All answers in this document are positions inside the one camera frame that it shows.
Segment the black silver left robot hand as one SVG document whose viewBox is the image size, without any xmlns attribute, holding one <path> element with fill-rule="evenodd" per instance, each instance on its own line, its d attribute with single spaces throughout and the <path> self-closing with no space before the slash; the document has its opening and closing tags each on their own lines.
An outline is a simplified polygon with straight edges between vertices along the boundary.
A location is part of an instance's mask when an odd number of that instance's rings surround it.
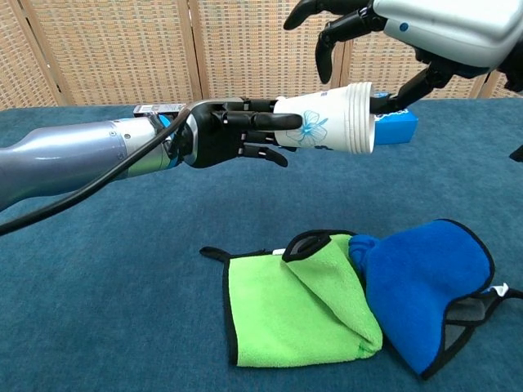
<svg viewBox="0 0 523 392">
<path fill-rule="evenodd" d="M 230 97 L 189 103 L 179 113 L 178 159 L 193 168 L 207 168 L 234 158 L 259 158 L 288 166 L 270 147 L 276 136 L 302 126 L 299 114 L 277 114 L 275 100 Z"/>
</svg>

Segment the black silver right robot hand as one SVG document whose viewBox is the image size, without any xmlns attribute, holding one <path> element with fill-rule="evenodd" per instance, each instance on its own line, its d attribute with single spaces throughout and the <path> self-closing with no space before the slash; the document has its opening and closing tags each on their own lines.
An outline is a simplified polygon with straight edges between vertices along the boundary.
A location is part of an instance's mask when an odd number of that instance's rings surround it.
<svg viewBox="0 0 523 392">
<path fill-rule="evenodd" d="M 337 43 L 376 32 L 412 47 L 417 61 L 426 65 L 395 95 L 371 99 L 371 114 L 405 109 L 455 76 L 471 79 L 499 71 L 507 90 L 522 91 L 520 1 L 300 1 L 284 29 L 293 30 L 324 11 L 337 18 L 325 25 L 315 45 L 322 83 L 332 76 Z"/>
</svg>

